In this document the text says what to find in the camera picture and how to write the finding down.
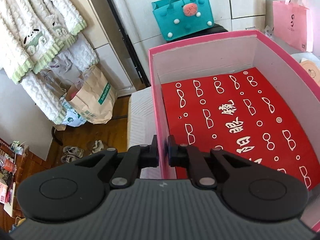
brown paper bag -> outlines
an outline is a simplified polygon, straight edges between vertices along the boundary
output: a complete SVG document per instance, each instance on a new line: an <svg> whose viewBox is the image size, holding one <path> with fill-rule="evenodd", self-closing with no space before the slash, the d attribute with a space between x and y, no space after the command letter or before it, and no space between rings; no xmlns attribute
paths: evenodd
<svg viewBox="0 0 320 240"><path fill-rule="evenodd" d="M117 99L117 91L108 83L101 70L93 65L82 76L87 78L82 88L73 85L66 94L69 104L86 120L93 124L107 123L112 117L113 105Z"/></svg>

gray gripper base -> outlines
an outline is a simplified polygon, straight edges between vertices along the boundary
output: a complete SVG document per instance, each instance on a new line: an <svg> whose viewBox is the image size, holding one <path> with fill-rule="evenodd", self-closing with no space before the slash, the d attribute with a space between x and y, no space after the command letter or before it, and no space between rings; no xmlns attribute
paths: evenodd
<svg viewBox="0 0 320 240"><path fill-rule="evenodd" d="M263 224L229 211L215 192L189 180L136 179L113 190L93 213L62 224L26 220L15 240L309 240L315 233L298 219Z"/></svg>

open cardboard box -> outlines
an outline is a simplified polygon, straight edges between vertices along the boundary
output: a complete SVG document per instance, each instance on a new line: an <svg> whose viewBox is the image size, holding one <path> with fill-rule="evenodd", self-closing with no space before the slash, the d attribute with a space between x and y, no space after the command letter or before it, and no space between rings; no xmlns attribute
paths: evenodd
<svg viewBox="0 0 320 240"><path fill-rule="evenodd" d="M261 32L217 33L164 44L150 49L149 63L162 178L175 179L176 175L166 156L169 129L161 84L253 66L291 108L320 159L320 88L298 62Z"/></svg>

red paper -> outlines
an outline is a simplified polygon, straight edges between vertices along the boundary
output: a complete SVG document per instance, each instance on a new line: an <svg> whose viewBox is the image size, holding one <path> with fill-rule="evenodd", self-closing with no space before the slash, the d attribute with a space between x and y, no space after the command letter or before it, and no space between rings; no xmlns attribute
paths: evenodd
<svg viewBox="0 0 320 240"><path fill-rule="evenodd" d="M177 144L204 152L222 146L296 177L309 190L320 182L320 165L308 137L256 68L163 84L162 94ZM178 179L187 177L185 169L176 171Z"/></svg>

small box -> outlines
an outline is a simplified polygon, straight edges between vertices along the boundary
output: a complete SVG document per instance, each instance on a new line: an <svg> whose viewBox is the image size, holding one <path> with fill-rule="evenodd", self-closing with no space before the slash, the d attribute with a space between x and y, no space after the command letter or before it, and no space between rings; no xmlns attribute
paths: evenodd
<svg viewBox="0 0 320 240"><path fill-rule="evenodd" d="M7 194L8 186L3 179L0 179L0 203L5 203L5 196Z"/></svg>

